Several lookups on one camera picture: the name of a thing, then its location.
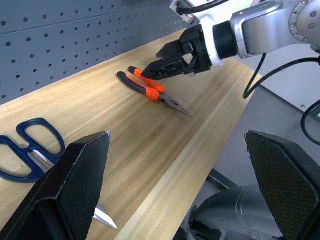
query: gray pegboard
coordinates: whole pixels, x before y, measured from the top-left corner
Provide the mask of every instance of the gray pegboard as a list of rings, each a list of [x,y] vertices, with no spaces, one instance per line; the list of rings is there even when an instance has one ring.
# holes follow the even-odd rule
[[[163,0],[0,2],[0,105],[189,27]]]

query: black cable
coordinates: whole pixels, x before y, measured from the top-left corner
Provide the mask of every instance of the black cable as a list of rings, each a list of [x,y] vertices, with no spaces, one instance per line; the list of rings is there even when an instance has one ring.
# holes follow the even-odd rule
[[[224,3],[228,2],[228,1],[229,0],[215,0],[215,1],[203,4],[201,6],[195,6],[195,7],[189,7],[189,8],[184,8],[182,6],[182,4],[179,2],[177,4],[176,12],[179,15],[200,13],[200,12],[206,11],[208,9],[215,8],[215,7],[217,7],[217,6],[221,5],[221,4],[224,4]]]
[[[302,131],[304,133],[304,135],[313,143],[315,144],[318,144],[320,145],[320,141],[317,141],[315,140],[307,131],[306,129],[306,119],[308,117],[308,115],[316,108],[320,105],[320,100],[317,101],[315,104],[313,104],[311,107],[309,107],[305,112],[304,114],[302,115],[302,118],[301,118],[301,128],[302,128]]]
[[[260,64],[258,66],[258,68],[262,66],[263,64],[263,61],[265,60],[265,55],[262,56],[262,59],[260,61]],[[244,91],[244,94],[243,94],[243,98],[244,99],[247,99],[252,93],[253,91],[258,87],[260,86],[265,80],[267,80],[268,78],[272,77],[273,75],[281,72],[282,70],[285,70],[287,68],[290,68],[294,65],[297,65],[297,64],[302,64],[302,63],[318,63],[320,65],[320,57],[319,58],[316,58],[316,57],[307,57],[307,58],[301,58],[301,59],[298,59],[298,60],[295,60],[295,61],[292,61],[292,62],[289,62],[281,67],[278,67],[277,69],[273,70],[272,72],[269,72],[267,75],[265,75],[264,77],[262,77],[250,90],[249,88],[251,87],[251,84],[252,82],[255,80],[257,74],[259,71],[257,70],[260,70],[257,68],[257,70],[255,71],[254,75],[252,76],[248,86],[246,87],[245,91]]]

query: pliers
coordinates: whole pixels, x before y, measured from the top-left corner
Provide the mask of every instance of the pliers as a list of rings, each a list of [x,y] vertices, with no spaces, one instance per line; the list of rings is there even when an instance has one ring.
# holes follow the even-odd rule
[[[149,87],[145,86],[140,82],[136,81],[135,79],[133,79],[128,74],[125,74],[123,71],[119,71],[117,73],[117,76],[129,88],[131,88],[132,90],[140,94],[145,95],[151,101],[163,102],[168,107],[171,107],[179,111],[180,113],[183,113],[191,117],[191,115],[176,100],[174,100],[171,96],[169,96],[166,93],[166,88],[164,85],[157,84],[155,80],[141,76],[143,71],[139,68],[130,66],[128,70],[131,74],[133,74],[134,76],[136,76],[137,78],[141,79],[142,81],[144,81],[146,84],[149,85]]]

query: white wall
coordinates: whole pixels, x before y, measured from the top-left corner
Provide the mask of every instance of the white wall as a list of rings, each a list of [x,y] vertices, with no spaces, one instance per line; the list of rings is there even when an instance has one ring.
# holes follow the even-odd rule
[[[260,73],[266,75],[272,70],[301,58],[317,58],[309,45],[296,44],[268,53]],[[261,56],[241,59],[241,62],[256,70]],[[265,88],[305,111],[320,100],[320,66],[314,62],[301,63],[283,70],[262,84]]]

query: wooden table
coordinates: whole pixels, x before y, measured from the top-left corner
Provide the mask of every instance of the wooden table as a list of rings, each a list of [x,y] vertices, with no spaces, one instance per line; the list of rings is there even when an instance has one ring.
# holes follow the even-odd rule
[[[100,203],[118,230],[93,220],[87,239],[172,239],[242,115],[242,99],[252,71],[234,59],[223,68],[195,77],[164,81],[193,118],[133,92],[117,78],[127,67],[144,68],[172,34],[113,58],[36,92],[0,106],[0,133],[24,141],[16,126],[45,118],[66,146],[84,136],[109,130],[108,153]],[[28,133],[53,152],[59,147],[42,127]],[[6,146],[0,167],[29,170]],[[33,184],[0,179],[0,229]]]

